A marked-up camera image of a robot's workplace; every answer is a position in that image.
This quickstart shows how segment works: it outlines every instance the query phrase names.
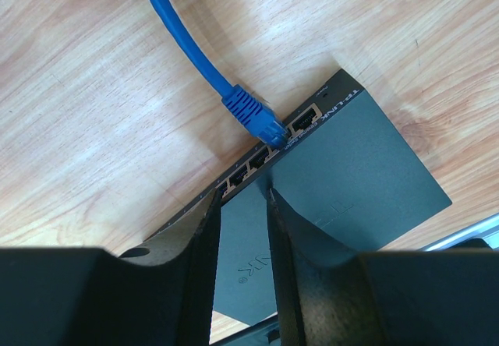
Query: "cable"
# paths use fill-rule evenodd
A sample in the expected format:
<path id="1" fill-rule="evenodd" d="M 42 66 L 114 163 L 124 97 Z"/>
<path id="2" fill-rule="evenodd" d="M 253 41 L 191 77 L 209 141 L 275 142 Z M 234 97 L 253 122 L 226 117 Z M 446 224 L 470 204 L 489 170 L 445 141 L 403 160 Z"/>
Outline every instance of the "cable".
<path id="1" fill-rule="evenodd" d="M 222 103 L 235 118 L 253 136 L 272 148 L 283 147 L 288 140 L 288 130 L 274 112 L 240 85 L 232 86 L 220 74 L 183 26 L 169 0 L 150 0 L 150 3 L 177 44 L 206 81 L 221 95 Z"/>

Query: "empty ethernet port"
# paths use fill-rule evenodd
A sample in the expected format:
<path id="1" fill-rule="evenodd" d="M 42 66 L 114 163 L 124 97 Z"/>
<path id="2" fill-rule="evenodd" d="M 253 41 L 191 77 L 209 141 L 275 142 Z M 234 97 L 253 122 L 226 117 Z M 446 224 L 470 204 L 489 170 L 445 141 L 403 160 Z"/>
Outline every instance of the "empty ethernet port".
<path id="1" fill-rule="evenodd" d="M 249 160 L 249 169 L 258 169 L 265 163 L 265 159 L 268 158 L 268 147 L 265 147 L 257 155 Z"/>
<path id="2" fill-rule="evenodd" d="M 246 164 L 244 164 L 241 169 L 239 169 L 234 175 L 228 178 L 228 183 L 233 186 L 239 185 L 244 179 L 246 173 L 248 173 L 248 167 L 246 166 Z"/>
<path id="3" fill-rule="evenodd" d="M 220 191 L 221 196 L 224 196 L 225 192 L 227 191 L 227 188 L 228 188 L 228 185 L 227 185 L 226 181 L 224 181 L 223 184 L 221 184 L 220 186 L 218 186 L 218 190 Z"/>
<path id="4" fill-rule="evenodd" d="M 291 124 L 291 126 L 293 127 L 293 130 L 295 132 L 298 132 L 300 129 L 307 129 L 310 125 L 312 125 L 313 118 L 315 118 L 316 116 L 316 111 L 311 108 L 299 118 L 297 118 L 296 121 Z"/>

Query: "blue ethernet cable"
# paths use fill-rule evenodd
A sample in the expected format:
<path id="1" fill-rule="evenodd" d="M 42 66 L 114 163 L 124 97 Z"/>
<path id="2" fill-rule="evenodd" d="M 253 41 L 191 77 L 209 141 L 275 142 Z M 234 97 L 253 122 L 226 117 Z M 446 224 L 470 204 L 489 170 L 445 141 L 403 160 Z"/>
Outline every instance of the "blue ethernet cable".
<path id="1" fill-rule="evenodd" d="M 224 106 L 255 137 L 274 149 L 282 148 L 288 140 L 288 130 L 275 116 L 240 85 L 231 85 L 201 51 L 169 0 L 150 0 L 156 13 L 175 41 L 207 82 L 221 95 Z"/>

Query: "light wood tabletop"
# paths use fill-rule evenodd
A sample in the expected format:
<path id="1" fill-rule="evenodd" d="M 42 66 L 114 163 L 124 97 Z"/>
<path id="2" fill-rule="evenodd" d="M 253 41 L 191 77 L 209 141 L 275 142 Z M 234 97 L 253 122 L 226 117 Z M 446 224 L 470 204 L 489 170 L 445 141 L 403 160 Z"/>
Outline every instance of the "light wood tabletop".
<path id="1" fill-rule="evenodd" d="M 0 245 L 119 254 L 256 142 L 148 0 L 0 2 Z M 340 67 L 368 89 L 454 202 L 388 247 L 499 212 L 499 0 L 172 3 L 282 118 Z"/>

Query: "router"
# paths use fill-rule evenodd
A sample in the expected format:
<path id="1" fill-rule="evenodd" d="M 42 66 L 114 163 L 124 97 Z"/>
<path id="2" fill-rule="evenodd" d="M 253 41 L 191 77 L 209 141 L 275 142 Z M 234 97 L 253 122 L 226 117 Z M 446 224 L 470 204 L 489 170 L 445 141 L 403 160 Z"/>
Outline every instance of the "router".
<path id="1" fill-rule="evenodd" d="M 359 251 L 380 249 L 451 205 L 365 88 L 340 70 L 284 120 L 281 150 L 258 143 L 213 188 L 222 193 L 214 310 L 253 325 L 276 311 L 267 237 L 272 186 L 304 218 Z"/>

